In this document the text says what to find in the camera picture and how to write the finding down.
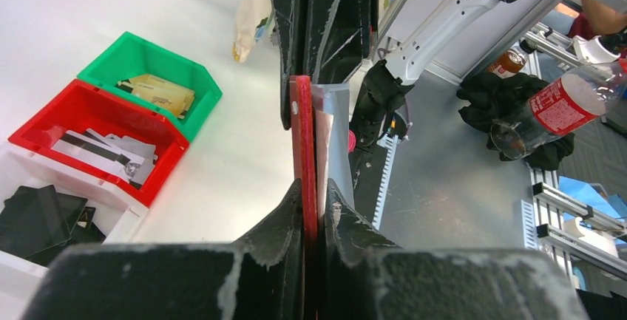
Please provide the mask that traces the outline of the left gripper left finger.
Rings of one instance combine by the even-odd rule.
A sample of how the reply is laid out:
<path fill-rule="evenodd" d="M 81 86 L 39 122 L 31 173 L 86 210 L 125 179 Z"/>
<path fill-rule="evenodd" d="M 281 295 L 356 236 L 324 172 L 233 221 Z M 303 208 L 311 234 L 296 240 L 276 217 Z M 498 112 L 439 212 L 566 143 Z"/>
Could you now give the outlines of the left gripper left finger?
<path fill-rule="evenodd" d="M 80 244 L 24 319 L 301 319 L 302 184 L 231 243 Z"/>

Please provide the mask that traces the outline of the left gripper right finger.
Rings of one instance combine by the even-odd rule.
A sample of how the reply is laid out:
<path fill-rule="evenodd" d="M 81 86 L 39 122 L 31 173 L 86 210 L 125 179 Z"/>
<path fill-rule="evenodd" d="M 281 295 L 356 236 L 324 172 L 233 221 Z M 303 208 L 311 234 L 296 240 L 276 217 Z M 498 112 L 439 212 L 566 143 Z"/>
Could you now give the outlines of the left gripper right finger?
<path fill-rule="evenodd" d="M 329 180 L 325 319 L 585 319 L 561 269 L 521 248 L 400 248 Z"/>

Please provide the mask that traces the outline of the red leather card holder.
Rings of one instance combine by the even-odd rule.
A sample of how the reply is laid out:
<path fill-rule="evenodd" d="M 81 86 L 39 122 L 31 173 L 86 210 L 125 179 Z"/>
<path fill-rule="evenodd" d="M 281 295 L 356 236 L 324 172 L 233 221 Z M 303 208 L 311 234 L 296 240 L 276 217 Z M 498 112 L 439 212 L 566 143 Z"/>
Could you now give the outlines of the red leather card holder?
<path fill-rule="evenodd" d="M 359 263 L 371 225 L 346 203 L 335 180 L 319 175 L 311 79 L 290 78 L 296 176 L 301 181 L 305 319 L 360 319 Z"/>

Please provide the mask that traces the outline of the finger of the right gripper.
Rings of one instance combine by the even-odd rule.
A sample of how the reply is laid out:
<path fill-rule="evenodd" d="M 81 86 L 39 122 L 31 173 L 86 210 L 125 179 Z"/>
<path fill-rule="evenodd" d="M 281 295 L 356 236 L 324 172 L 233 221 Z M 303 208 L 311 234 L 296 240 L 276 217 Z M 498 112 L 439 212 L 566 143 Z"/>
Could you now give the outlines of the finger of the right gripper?
<path fill-rule="evenodd" d="M 281 58 L 280 118 L 284 129 L 291 127 L 289 79 L 303 73 L 302 0 L 271 0 Z"/>
<path fill-rule="evenodd" d="M 376 0 L 308 0 L 304 68 L 311 82 L 345 82 L 369 54 L 376 22 Z"/>

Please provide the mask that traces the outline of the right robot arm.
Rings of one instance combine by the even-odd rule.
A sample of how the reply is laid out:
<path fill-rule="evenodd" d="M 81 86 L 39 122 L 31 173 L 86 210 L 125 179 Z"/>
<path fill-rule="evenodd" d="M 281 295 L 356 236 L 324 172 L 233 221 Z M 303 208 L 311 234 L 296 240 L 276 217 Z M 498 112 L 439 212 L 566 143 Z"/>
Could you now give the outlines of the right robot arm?
<path fill-rule="evenodd" d="M 334 84 L 349 76 L 374 44 L 376 0 L 270 1 L 281 52 L 281 120 L 289 129 L 291 77 Z M 405 42 L 368 70 L 350 122 L 357 146 L 367 149 L 379 139 L 425 66 L 457 34 L 497 4 L 514 1 L 443 0 Z"/>

